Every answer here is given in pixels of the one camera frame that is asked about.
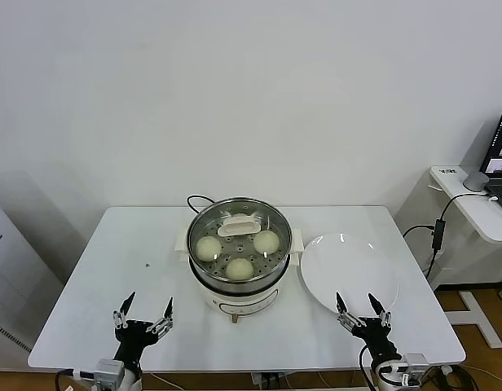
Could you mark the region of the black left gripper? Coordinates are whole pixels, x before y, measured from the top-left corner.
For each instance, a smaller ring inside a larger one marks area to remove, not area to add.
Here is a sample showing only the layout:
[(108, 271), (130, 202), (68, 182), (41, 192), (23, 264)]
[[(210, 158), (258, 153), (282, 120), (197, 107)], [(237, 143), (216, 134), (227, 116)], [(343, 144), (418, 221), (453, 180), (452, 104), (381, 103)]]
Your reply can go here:
[(132, 305), (135, 292), (132, 292), (121, 304), (119, 310), (114, 310), (112, 318), (115, 326), (115, 337), (119, 346), (114, 360), (122, 362), (126, 367), (137, 367), (146, 347), (154, 345), (164, 337), (174, 325), (173, 301), (171, 297), (160, 319), (154, 323), (141, 320), (127, 320), (126, 315)]

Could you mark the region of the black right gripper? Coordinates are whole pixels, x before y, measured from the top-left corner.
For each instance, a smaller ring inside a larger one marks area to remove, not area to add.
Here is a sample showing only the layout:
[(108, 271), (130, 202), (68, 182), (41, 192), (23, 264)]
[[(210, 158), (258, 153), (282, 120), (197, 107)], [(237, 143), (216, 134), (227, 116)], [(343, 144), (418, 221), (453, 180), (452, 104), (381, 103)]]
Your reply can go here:
[(337, 320), (353, 336), (362, 339), (373, 363), (399, 360), (399, 353), (388, 339), (391, 331), (391, 313), (372, 293), (368, 294), (375, 318), (356, 317), (350, 313), (339, 292), (336, 292)]

